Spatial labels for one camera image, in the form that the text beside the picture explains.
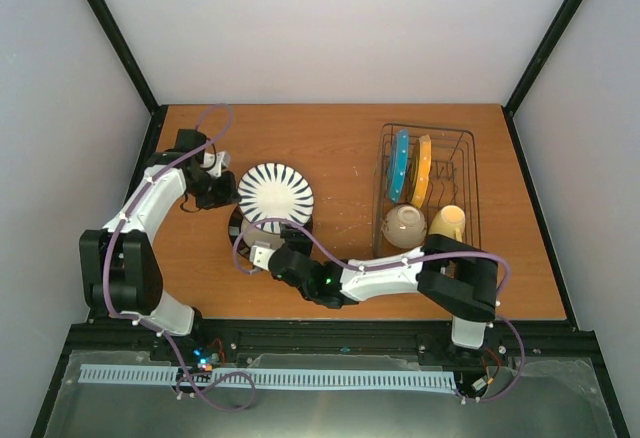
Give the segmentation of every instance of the scratch on table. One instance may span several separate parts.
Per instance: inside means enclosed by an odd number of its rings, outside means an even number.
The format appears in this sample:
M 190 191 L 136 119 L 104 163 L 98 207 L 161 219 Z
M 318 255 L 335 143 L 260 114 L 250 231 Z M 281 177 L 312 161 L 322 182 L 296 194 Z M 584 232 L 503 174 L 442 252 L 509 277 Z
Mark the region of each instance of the scratch on table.
M 353 226 L 350 226 L 350 227 L 348 227 L 348 228 L 345 228 L 344 230 L 342 230 L 342 231 L 340 231 L 340 232 L 338 232 L 338 233 L 336 233 L 336 234 L 337 234 L 337 235 L 341 235 L 341 234 L 343 234 L 343 233 L 346 233 L 346 232 L 347 232 L 347 231 L 349 231 L 349 230 L 353 230 L 354 228 L 357 228 L 358 226 L 364 226 L 364 225 L 368 225 L 368 224 L 369 224 L 369 223 L 358 223 L 357 225 L 353 225 Z

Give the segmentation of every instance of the mug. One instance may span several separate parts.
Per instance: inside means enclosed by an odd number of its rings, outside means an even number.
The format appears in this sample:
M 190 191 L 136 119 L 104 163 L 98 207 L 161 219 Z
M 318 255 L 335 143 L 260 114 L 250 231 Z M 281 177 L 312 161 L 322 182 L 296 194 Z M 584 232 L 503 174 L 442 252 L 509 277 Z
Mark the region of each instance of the mug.
M 427 234 L 424 214 L 411 205 L 396 206 L 382 224 L 382 234 L 389 243 L 398 248 L 420 246 Z
M 444 235 L 462 241 L 465 225 L 464 210 L 459 206 L 447 205 L 433 217 L 429 227 L 430 235 Z

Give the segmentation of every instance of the wooden tabletop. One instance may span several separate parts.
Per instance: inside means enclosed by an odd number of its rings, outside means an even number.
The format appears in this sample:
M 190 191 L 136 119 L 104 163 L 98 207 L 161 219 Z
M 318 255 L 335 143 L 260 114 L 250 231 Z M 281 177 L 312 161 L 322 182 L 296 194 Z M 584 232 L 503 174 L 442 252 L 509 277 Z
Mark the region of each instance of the wooden tabletop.
M 192 128 L 206 106 L 171 106 L 158 150 Z M 482 248 L 506 258 L 513 277 L 500 312 L 515 319 L 564 319 L 502 111 L 498 105 L 240 105 L 218 142 L 231 153 L 239 181 L 259 163 L 292 166 L 315 196 L 314 235 L 343 258 L 372 257 L 372 198 L 381 127 L 413 123 L 471 131 L 475 136 Z M 201 127 L 214 136 L 226 112 Z M 247 276 L 231 259 L 233 207 L 185 213 L 176 204 L 154 242 L 165 288 L 205 317 L 265 319 L 439 319 L 450 315 L 419 294 L 373 298 L 341 310 L 304 301 L 266 272 Z M 246 267 L 250 264 L 242 260 Z

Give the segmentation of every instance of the white wall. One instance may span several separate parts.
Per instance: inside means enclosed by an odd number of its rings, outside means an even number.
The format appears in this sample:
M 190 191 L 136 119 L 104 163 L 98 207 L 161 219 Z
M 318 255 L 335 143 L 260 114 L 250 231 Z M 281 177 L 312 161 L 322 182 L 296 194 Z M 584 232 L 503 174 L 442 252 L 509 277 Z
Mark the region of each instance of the white wall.
M 640 0 L 585 0 L 516 116 L 582 328 L 632 436 L 640 375 Z
M 0 0 L 0 436 L 29 436 L 86 306 L 85 228 L 122 203 L 148 114 L 84 0 Z
M 504 103 L 562 0 L 107 0 L 164 103 Z

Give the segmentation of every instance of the yellow cup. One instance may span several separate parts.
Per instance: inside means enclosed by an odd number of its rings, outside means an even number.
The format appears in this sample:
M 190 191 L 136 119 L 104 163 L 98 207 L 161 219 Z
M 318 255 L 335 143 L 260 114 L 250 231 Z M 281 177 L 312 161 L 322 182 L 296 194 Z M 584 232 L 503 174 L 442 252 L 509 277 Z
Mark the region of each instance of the yellow cup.
M 448 238 L 462 241 L 465 221 L 466 218 L 462 208 L 455 205 L 445 206 L 433 217 L 428 234 L 444 235 Z

